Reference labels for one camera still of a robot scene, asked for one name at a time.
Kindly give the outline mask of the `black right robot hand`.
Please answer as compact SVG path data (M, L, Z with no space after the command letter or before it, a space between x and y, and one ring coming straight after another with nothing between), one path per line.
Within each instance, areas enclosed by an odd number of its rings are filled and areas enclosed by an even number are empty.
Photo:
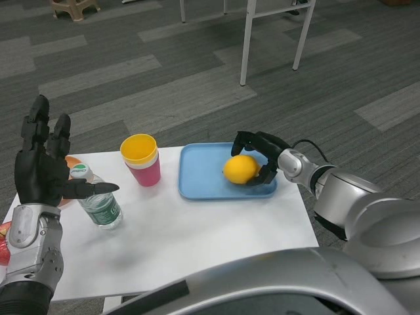
M270 184L274 180L280 168L278 158L288 148L291 148L288 143L274 135L262 131L256 133L238 131L232 145L231 156L237 156L245 149L257 151L267 159L268 163L260 168L259 174L245 183L247 186L258 186Z

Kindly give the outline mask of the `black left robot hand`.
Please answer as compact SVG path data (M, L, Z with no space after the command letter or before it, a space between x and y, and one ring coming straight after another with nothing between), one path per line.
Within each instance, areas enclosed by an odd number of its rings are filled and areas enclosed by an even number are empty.
M82 200L93 195L119 190L114 183L92 184L85 179L69 179L65 157L70 151L71 119L62 114L53 131L49 128L49 100L35 98L24 117L22 149L14 165L14 181L20 203L42 203L57 207L62 199Z

